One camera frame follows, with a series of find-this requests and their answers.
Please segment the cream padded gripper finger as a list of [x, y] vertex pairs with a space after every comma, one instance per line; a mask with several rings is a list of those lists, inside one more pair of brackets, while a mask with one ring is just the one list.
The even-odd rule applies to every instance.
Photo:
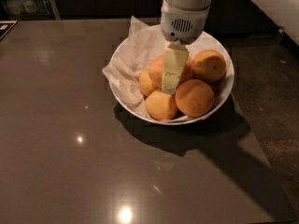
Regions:
[[162, 92], [173, 95], [181, 81], [189, 52], [179, 40], [164, 49]]

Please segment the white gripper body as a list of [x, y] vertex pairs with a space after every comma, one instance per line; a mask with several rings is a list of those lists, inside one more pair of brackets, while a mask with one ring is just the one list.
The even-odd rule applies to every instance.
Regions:
[[188, 10], [173, 7], [166, 0], [162, 5], [161, 30], [169, 42], [190, 45], [203, 33], [209, 7]]

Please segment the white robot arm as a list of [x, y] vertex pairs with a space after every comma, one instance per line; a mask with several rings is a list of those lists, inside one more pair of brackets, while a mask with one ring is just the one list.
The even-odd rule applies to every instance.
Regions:
[[161, 30], [164, 50], [162, 92], [174, 94], [189, 56], [187, 45], [203, 32], [211, 0], [163, 0]]

